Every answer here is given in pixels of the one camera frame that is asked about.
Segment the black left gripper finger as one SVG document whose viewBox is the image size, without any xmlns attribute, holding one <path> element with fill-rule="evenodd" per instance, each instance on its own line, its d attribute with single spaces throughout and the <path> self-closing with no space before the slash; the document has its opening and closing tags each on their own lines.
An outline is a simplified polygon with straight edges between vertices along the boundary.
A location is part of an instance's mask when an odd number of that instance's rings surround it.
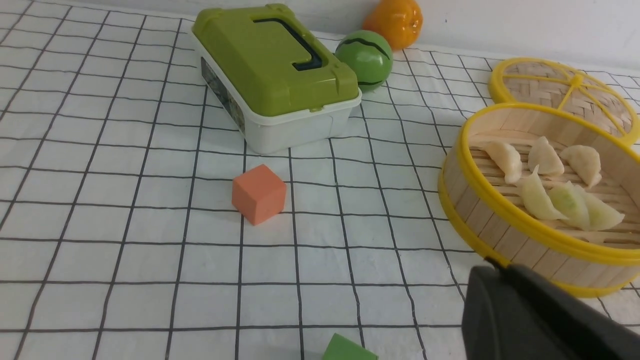
<svg viewBox="0 0 640 360">
<path fill-rule="evenodd" d="M 469 360 L 637 360 L 640 338 L 532 269 L 487 257 L 468 278 Z"/>
</svg>

